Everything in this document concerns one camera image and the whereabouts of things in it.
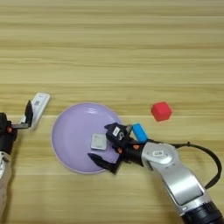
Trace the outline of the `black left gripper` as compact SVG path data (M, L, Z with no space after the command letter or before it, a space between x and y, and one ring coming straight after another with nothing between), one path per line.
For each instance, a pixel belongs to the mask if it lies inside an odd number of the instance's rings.
M12 147L18 136L18 130L28 129L32 126L32 102L28 101L25 108L25 123L12 124L5 113L0 113L0 151L11 154Z

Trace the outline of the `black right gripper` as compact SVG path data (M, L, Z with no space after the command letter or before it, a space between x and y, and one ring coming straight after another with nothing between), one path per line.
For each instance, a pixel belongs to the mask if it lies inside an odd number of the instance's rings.
M133 130L132 124L126 126L126 132L128 137L130 136L132 130ZM118 154L121 154L114 163L110 163L109 161L104 160L102 157L94 153L88 153L88 156L104 170L108 170L111 173L116 174L122 161L126 163L143 165L142 152L145 145L146 143L140 143L137 140L134 140L133 138L131 138L124 147L113 143L112 144L113 149Z

